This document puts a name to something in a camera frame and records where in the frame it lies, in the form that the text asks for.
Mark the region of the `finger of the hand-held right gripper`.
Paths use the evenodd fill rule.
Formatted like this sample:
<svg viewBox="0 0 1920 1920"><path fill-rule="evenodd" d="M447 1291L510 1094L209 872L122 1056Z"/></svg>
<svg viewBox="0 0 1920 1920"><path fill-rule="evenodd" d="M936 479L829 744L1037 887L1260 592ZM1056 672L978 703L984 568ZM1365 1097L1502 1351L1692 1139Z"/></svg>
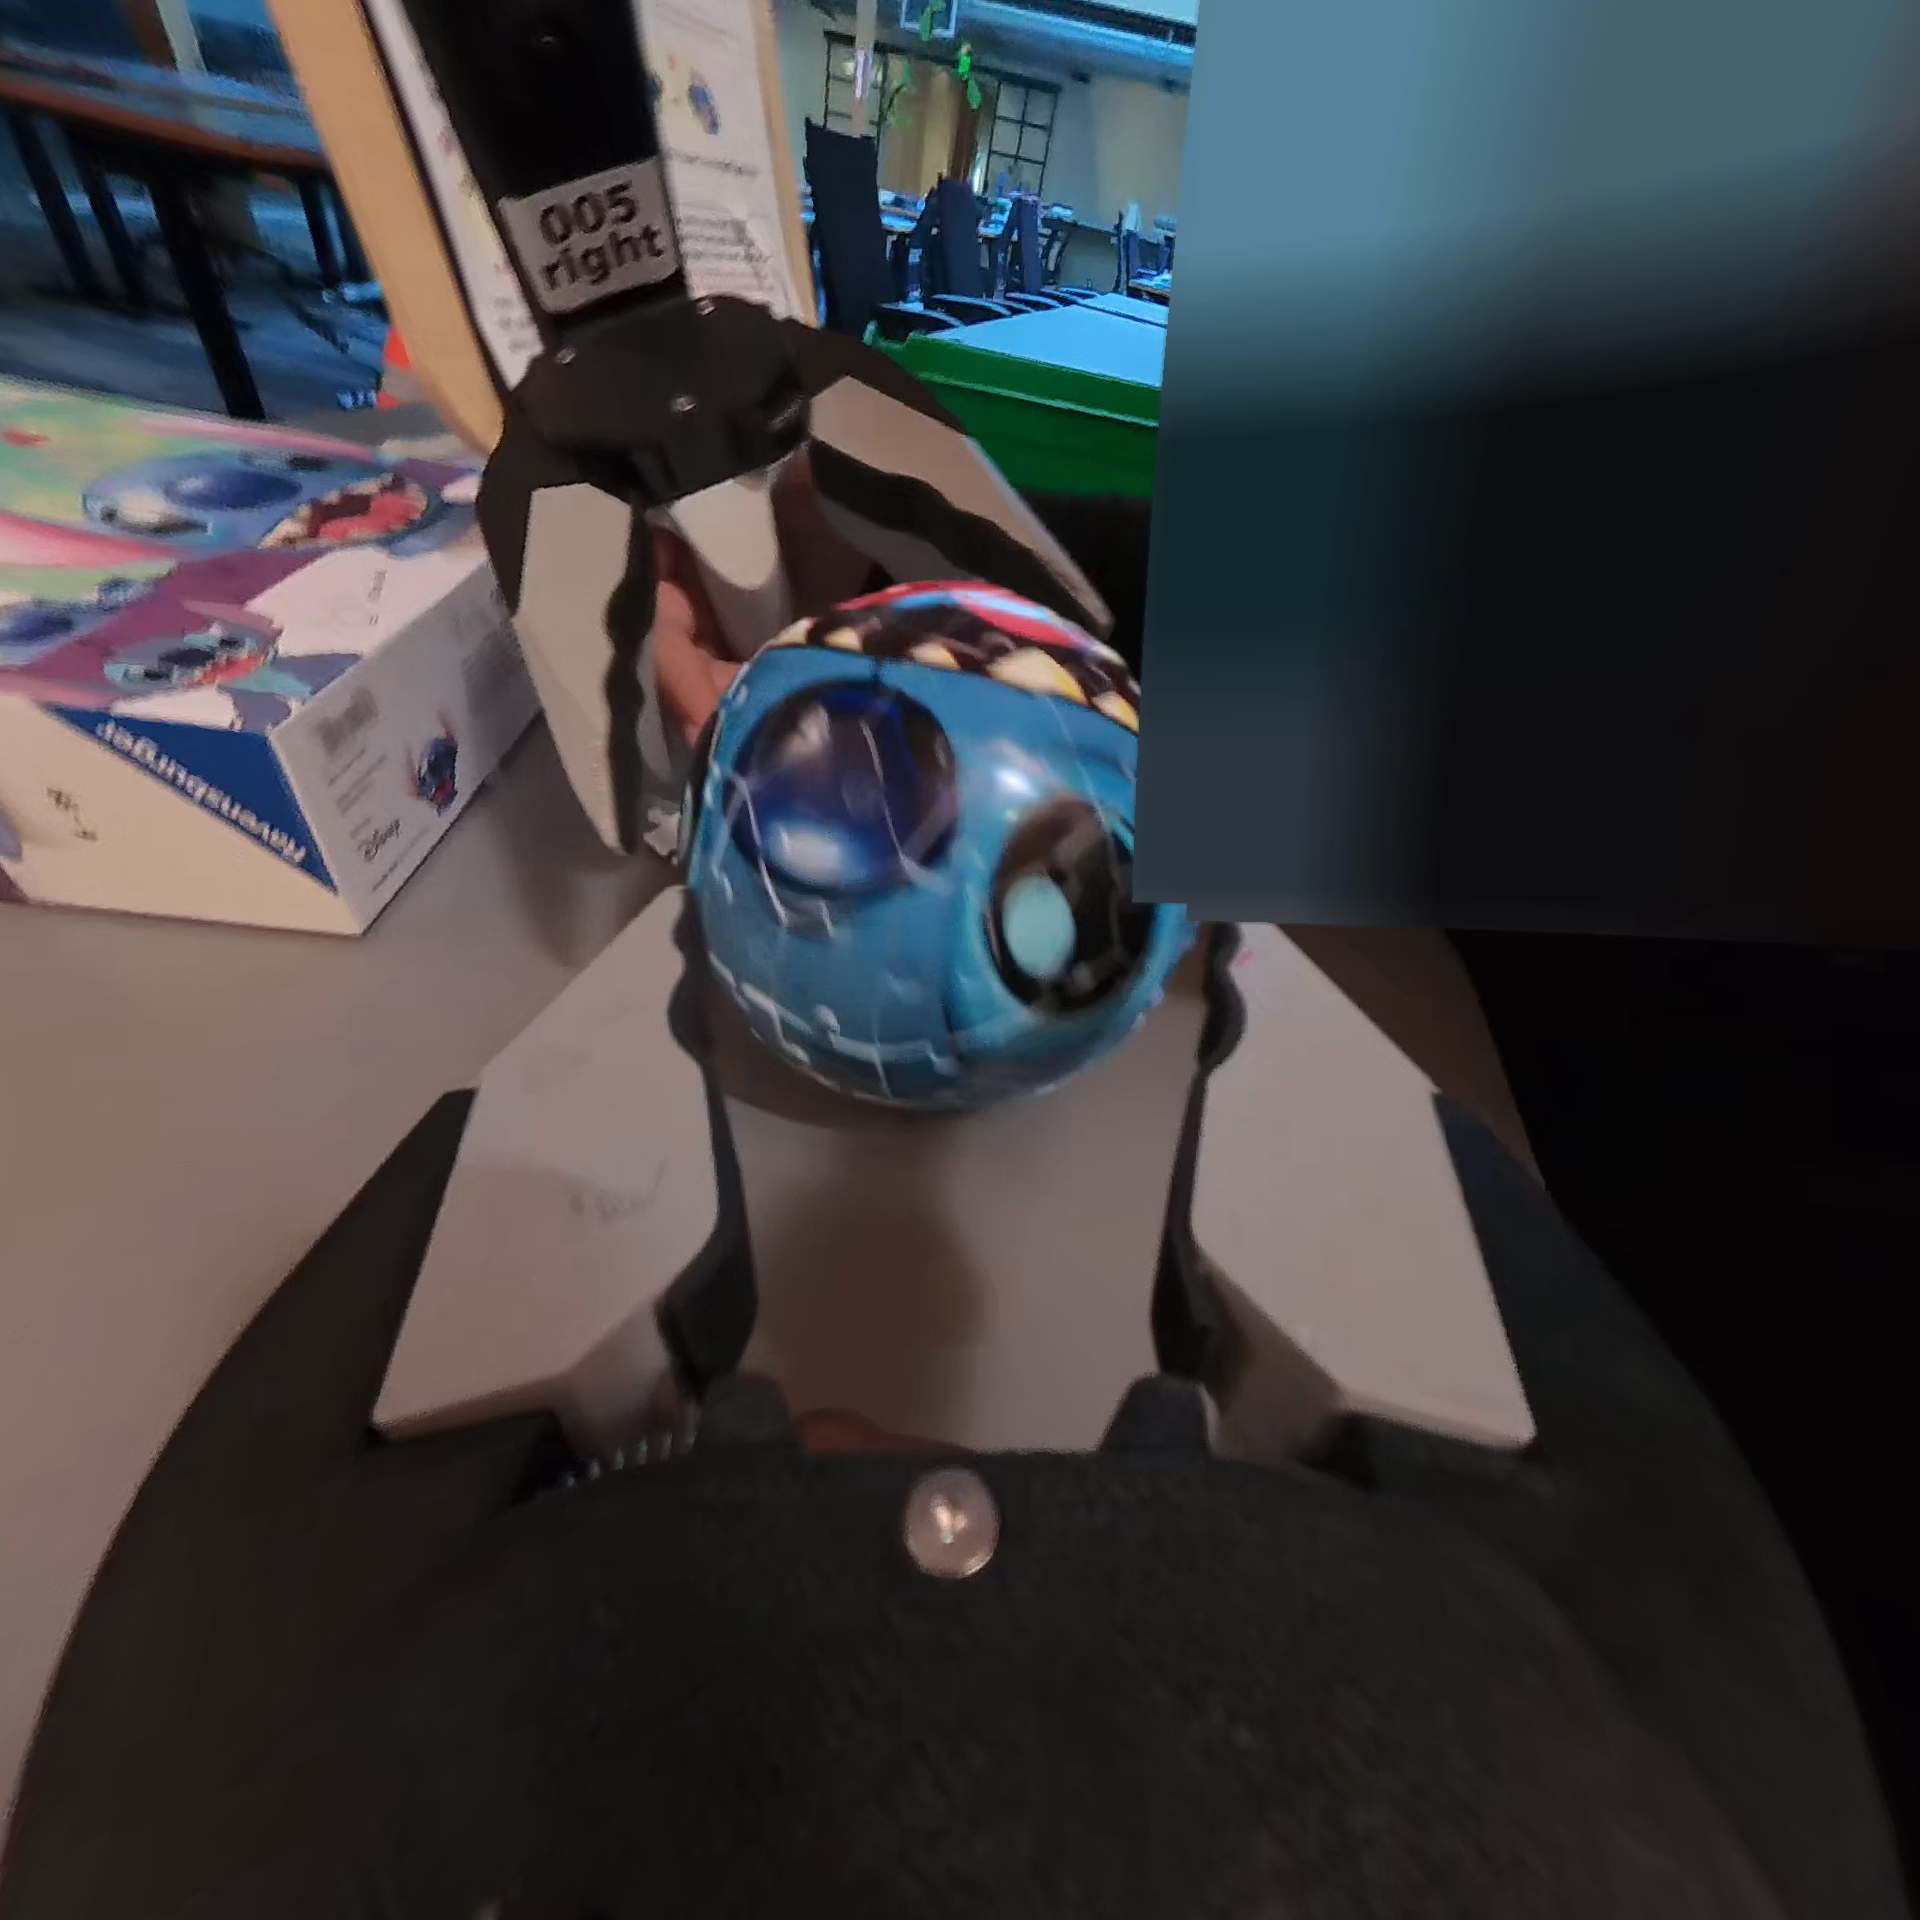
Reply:
<svg viewBox="0 0 1920 1920"><path fill-rule="evenodd" d="M638 852L666 812L650 528L586 483L532 495L513 632L562 772L601 840Z"/></svg>
<svg viewBox="0 0 1920 1920"><path fill-rule="evenodd" d="M964 431L840 375L807 401L807 474L832 535L889 583L986 585L1113 636L1086 571Z"/></svg>

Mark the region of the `blue puzzle ball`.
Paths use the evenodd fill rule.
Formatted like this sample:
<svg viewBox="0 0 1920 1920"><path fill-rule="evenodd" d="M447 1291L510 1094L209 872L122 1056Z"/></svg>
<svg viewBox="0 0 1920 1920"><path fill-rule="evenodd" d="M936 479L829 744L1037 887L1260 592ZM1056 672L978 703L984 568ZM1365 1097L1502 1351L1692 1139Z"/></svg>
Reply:
<svg viewBox="0 0 1920 1920"><path fill-rule="evenodd" d="M1197 939L1136 887L1141 686L986 583L901 583L738 667L678 812L709 974L808 1081L901 1113L1060 1086Z"/></svg>

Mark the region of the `printed puzzle box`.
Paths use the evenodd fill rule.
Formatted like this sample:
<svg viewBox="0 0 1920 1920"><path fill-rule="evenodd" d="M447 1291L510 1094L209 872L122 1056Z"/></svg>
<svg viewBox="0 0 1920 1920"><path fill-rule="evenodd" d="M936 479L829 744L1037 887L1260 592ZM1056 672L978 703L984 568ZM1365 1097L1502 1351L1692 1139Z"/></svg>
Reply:
<svg viewBox="0 0 1920 1920"><path fill-rule="evenodd" d="M362 932L537 719L442 433L2 384L2 894Z"/></svg>

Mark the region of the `wooden table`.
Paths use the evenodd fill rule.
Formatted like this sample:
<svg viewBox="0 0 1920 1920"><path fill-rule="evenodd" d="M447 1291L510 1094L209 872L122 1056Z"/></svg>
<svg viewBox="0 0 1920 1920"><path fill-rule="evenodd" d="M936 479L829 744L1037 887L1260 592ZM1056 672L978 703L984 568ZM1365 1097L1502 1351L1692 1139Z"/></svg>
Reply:
<svg viewBox="0 0 1920 1920"><path fill-rule="evenodd" d="M229 417L268 419L229 271L265 248L224 236L215 217L222 191L274 186L295 196L314 271L298 276L284 260L274 268L298 322L336 352L349 347L324 314L385 314L344 193L293 91L6 35L2 111L63 284L84 305L153 310L153 282L114 187L130 183L143 194Z"/></svg>

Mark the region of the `person's right hand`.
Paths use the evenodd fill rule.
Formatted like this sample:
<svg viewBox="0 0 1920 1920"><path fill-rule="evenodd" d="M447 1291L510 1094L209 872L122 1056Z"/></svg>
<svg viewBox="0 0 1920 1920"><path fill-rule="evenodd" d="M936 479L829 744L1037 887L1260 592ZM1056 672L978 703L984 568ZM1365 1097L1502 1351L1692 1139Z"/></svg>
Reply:
<svg viewBox="0 0 1920 1920"><path fill-rule="evenodd" d="M648 511L647 524L655 690L685 742L705 728L736 670L764 643L862 595L874 574L874 562L832 524L807 450Z"/></svg>

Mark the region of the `green plastic bin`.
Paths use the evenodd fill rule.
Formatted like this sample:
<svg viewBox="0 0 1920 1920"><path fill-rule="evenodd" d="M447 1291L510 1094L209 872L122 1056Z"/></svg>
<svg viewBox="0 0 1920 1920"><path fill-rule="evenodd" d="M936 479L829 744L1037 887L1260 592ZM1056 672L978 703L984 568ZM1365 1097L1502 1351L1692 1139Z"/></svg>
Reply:
<svg viewBox="0 0 1920 1920"><path fill-rule="evenodd" d="M1151 498L1167 311L1119 295L917 331L893 356L1022 491Z"/></svg>

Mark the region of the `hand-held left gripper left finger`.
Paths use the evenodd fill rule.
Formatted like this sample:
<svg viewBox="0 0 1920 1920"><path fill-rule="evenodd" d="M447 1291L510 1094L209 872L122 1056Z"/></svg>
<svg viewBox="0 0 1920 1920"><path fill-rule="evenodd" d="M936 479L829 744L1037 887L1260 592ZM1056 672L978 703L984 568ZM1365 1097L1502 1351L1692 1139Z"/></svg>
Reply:
<svg viewBox="0 0 1920 1920"><path fill-rule="evenodd" d="M636 1439L745 1353L742 1193L697 912L661 896L479 1073L374 1426Z"/></svg>

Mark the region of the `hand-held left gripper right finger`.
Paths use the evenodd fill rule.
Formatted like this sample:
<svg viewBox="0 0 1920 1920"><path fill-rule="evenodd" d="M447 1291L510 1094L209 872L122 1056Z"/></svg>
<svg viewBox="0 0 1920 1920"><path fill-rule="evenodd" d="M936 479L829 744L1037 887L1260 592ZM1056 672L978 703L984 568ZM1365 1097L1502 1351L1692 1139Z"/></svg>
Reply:
<svg viewBox="0 0 1920 1920"><path fill-rule="evenodd" d="M1199 979L1159 1344L1217 1444L1320 1454L1376 1424L1532 1452L1440 1086L1280 929L1212 929Z"/></svg>

